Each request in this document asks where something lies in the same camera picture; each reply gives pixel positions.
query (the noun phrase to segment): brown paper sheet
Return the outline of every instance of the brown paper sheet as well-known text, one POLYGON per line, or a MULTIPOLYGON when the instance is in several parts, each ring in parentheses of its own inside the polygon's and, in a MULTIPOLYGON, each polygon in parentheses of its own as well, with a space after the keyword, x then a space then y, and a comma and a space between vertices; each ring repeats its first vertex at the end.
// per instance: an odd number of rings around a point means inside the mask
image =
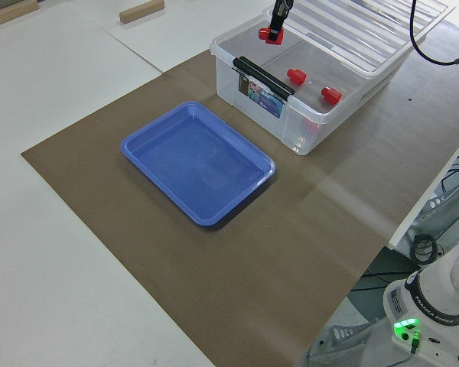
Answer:
MULTIPOLYGON (((433 34, 457 55, 459 30, 433 34)), ((459 67, 410 55, 305 157, 220 99, 215 73, 204 52, 23 156, 217 367, 292 366, 458 147, 459 67), (119 150, 187 100, 277 166, 218 229, 194 224, 119 150)))

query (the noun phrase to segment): blue tray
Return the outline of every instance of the blue tray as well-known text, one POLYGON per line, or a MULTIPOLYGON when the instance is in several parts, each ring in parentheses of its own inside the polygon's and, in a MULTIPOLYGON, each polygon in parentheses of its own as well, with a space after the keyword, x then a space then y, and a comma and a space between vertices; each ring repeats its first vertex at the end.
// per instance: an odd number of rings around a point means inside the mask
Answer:
POLYGON ((197 102, 131 134, 121 151, 202 226, 218 222, 275 172, 272 159, 197 102))

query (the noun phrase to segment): wooden block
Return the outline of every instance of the wooden block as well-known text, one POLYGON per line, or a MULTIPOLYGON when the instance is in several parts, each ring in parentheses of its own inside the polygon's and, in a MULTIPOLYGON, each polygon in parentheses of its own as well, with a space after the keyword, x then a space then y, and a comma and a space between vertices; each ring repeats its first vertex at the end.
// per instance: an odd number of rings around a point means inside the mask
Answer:
POLYGON ((131 21, 135 21, 139 18, 143 18, 146 15, 153 14, 164 8, 165 8, 164 0, 151 0, 150 2, 146 2, 144 4, 135 6, 134 8, 130 8, 128 10, 121 11, 119 13, 119 18, 121 19, 122 23, 127 24, 131 21))
POLYGON ((10 5, 7 8, 0 9, 0 24, 38 9, 39 5, 37 4, 37 0, 24 0, 23 2, 10 5))

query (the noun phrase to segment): box label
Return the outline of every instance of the box label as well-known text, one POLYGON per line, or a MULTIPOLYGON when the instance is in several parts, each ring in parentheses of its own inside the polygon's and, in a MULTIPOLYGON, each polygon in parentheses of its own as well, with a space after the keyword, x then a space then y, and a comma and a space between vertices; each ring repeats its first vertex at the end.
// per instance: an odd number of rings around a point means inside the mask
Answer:
POLYGON ((273 96, 267 86, 240 75, 238 89, 241 93, 248 96, 253 102, 272 113, 275 117, 281 117, 284 103, 273 96))

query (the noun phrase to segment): black handle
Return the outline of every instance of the black handle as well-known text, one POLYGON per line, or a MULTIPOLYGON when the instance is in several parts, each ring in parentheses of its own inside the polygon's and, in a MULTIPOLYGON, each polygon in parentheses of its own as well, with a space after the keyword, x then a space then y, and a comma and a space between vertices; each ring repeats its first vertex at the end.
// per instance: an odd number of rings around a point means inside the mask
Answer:
POLYGON ((264 83, 271 91, 283 100, 287 101, 288 97, 293 95, 295 91, 283 83, 275 76, 270 73, 267 73, 260 66, 248 60, 246 57, 241 56, 233 60, 233 65, 244 72, 248 76, 252 76, 257 79, 259 82, 264 83))

